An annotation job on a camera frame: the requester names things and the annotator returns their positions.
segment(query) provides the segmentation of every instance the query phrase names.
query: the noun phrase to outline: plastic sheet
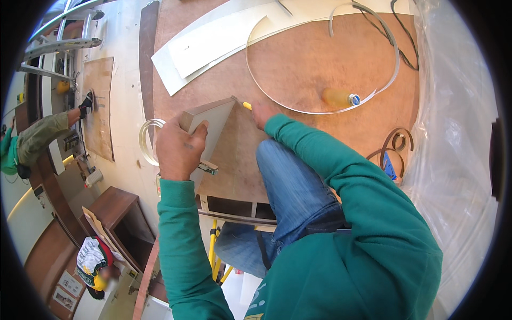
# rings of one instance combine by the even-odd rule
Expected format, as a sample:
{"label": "plastic sheet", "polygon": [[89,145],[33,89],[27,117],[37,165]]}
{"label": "plastic sheet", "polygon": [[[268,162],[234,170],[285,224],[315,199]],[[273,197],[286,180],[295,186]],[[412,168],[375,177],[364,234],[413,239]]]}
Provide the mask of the plastic sheet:
{"label": "plastic sheet", "polygon": [[493,236],[498,203],[491,197],[489,145],[498,112],[487,64],[454,7],[447,0],[417,0],[413,10],[420,104],[411,130],[416,149],[401,188],[444,253],[437,300],[448,317]]}

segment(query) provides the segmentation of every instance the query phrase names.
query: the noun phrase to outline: worker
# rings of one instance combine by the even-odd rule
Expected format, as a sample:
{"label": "worker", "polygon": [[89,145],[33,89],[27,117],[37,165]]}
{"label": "worker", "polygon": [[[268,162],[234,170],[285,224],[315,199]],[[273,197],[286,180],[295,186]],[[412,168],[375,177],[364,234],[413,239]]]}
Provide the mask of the worker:
{"label": "worker", "polygon": [[[245,319],[425,319],[443,255],[411,200],[378,166],[277,106],[255,103],[252,116],[271,137],[255,156],[277,226],[258,239],[252,226],[226,223],[215,246],[223,261],[263,278]],[[207,127],[189,135],[174,118],[157,139],[159,257],[175,319],[233,319],[189,180]],[[337,232],[345,223],[351,232]]]}
{"label": "worker", "polygon": [[65,132],[79,119],[84,119],[93,110],[94,95],[91,90],[78,108],[46,116],[30,127],[11,137],[14,129],[14,117],[11,126],[0,142],[2,156],[1,170],[4,174],[13,176],[19,174],[22,179],[30,177],[30,167],[50,145],[50,143]]}
{"label": "worker", "polygon": [[87,237],[76,256],[76,271],[94,299],[114,290],[121,275],[112,251],[99,237]]}

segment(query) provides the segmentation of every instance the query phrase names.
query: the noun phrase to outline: foot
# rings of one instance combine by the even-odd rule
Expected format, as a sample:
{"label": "foot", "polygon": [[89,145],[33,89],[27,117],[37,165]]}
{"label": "foot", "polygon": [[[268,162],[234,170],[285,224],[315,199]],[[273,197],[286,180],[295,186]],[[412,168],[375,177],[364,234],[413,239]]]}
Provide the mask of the foot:
{"label": "foot", "polygon": [[85,119],[86,115],[92,113],[94,110],[94,94],[92,90],[89,90],[86,94],[86,98],[82,104],[78,106],[80,108],[80,119]]}

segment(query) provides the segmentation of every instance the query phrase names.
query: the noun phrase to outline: green sweatshirt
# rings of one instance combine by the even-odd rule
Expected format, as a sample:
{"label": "green sweatshirt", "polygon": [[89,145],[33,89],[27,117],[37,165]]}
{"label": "green sweatshirt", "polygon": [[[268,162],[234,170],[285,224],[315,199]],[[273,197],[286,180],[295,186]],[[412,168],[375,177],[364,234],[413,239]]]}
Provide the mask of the green sweatshirt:
{"label": "green sweatshirt", "polygon": [[0,154],[2,159],[2,172],[6,175],[13,176],[17,175],[16,163],[14,159],[18,160],[18,152],[16,149],[16,143],[18,142],[18,136],[11,138],[12,128],[8,128],[5,132],[5,137],[0,142]]}
{"label": "green sweatshirt", "polygon": [[[316,233],[274,260],[246,319],[424,319],[442,252],[411,200],[376,165],[283,114],[265,132],[341,197],[352,234]],[[233,319],[211,278],[192,181],[161,181],[160,266],[175,319]]]}

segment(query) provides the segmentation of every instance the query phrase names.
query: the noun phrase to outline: black strap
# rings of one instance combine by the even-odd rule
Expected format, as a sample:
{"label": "black strap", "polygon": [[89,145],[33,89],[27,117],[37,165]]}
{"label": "black strap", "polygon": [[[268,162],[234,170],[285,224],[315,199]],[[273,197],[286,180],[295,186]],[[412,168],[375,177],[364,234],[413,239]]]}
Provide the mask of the black strap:
{"label": "black strap", "polygon": [[265,249],[265,242],[263,241],[263,236],[261,235],[261,231],[256,231],[256,239],[258,240],[258,245],[261,251],[261,260],[263,260],[263,265],[267,268],[267,271],[270,270],[272,264],[267,256],[267,249]]}

